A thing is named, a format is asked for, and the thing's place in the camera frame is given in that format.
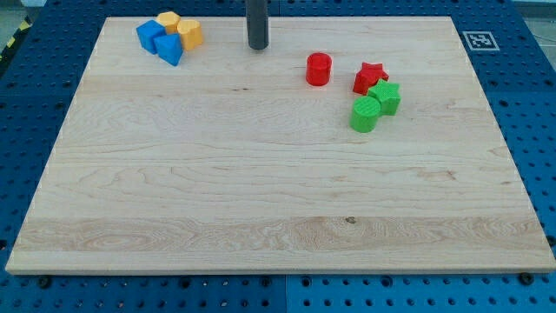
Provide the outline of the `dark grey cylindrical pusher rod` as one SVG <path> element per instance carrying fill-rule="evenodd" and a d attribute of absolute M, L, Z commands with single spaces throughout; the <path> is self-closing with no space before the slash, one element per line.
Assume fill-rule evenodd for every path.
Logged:
<path fill-rule="evenodd" d="M 248 46 L 253 50 L 268 47 L 268 1 L 246 0 L 246 25 Z"/>

